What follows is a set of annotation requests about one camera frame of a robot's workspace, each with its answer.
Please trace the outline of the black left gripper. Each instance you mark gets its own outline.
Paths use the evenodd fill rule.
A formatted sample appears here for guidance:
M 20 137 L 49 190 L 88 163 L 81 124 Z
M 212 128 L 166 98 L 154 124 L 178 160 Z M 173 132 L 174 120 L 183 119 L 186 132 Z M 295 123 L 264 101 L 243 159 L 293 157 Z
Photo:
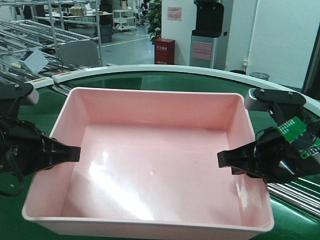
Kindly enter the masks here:
M 64 162 L 80 160 L 81 148 L 65 145 L 44 136 L 34 123 L 25 120 L 0 120 L 0 172 L 13 173 L 6 152 L 10 151 L 17 168 L 24 176 L 48 170 Z

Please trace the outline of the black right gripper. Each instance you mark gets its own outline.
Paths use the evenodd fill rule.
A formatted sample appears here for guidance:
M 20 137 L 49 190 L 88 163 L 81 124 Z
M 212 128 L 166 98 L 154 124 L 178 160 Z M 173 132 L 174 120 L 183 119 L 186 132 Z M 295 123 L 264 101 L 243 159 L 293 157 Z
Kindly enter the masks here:
M 318 175 L 320 131 L 307 126 L 303 134 L 289 143 L 277 127 L 269 127 L 256 142 L 218 152 L 217 161 L 219 168 L 230 168 L 232 175 L 258 176 L 260 171 L 265 183 L 284 184 Z

